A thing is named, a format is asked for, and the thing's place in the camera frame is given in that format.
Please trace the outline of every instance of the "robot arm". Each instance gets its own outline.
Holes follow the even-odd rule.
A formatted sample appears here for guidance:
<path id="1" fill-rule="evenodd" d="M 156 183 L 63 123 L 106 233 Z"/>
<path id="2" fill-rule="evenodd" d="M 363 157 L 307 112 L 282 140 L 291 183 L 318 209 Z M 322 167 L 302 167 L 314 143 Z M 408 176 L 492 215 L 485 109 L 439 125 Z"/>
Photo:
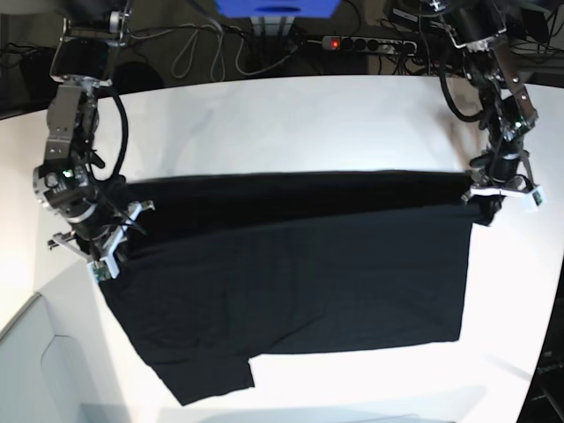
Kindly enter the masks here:
<path id="1" fill-rule="evenodd" d="M 142 231 L 135 220 L 152 204 L 131 203 L 121 210 L 106 194 L 108 186 L 124 181 L 119 170 L 127 146 L 127 117 L 115 92 L 124 127 L 120 159 L 109 180 L 98 182 L 93 176 L 93 166 L 105 166 L 93 150 L 98 92 L 104 87 L 111 91 L 115 59 L 130 16 L 128 0 L 90 5 L 94 3 L 111 3 L 111 7 L 88 20 L 65 20 L 51 69 L 61 85 L 48 110 L 49 136 L 43 164 L 34 171 L 33 187 L 40 203 L 59 213 L 72 228 L 71 233 L 55 235 L 50 247 L 61 245 L 82 256 L 93 280 L 99 282 L 117 277 L 120 243 L 128 229 Z M 441 16 L 453 46 L 463 51 L 465 75 L 479 90 L 483 110 L 475 116 L 456 110 L 442 63 L 442 89 L 449 106 L 459 118 L 479 121 L 480 128 L 489 131 L 489 147 L 471 161 L 474 183 L 463 200 L 489 197 L 497 211 L 504 197 L 520 197 L 535 209 L 543 203 L 544 194 L 532 179 L 523 138 L 538 116 L 512 62 L 501 11 L 494 0 L 433 0 L 424 5 L 417 14 Z M 501 90 L 506 88 L 511 95 L 503 99 Z M 527 176 L 517 173 L 521 163 Z M 69 244 L 71 240 L 81 250 Z"/>

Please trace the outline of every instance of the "black cloth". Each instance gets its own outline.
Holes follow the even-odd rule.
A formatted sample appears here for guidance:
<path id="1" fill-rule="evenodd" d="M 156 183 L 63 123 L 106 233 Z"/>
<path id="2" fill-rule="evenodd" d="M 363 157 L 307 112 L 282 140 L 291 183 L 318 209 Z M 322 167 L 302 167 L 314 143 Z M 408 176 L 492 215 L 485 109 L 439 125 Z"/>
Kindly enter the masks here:
<path id="1" fill-rule="evenodd" d="M 157 211 L 100 283 L 181 404 L 253 386 L 262 353 L 459 336 L 472 222 L 465 174 L 261 174 L 134 184 Z"/>

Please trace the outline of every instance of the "blue object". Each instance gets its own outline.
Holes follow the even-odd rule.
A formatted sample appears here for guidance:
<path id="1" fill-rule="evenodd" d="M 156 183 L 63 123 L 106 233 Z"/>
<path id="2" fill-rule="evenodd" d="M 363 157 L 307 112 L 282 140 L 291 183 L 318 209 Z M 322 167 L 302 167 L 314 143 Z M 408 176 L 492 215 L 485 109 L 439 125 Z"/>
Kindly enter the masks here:
<path id="1" fill-rule="evenodd" d="M 328 18 L 340 0 L 216 0 L 218 11 L 228 18 L 251 16 L 301 16 Z"/>

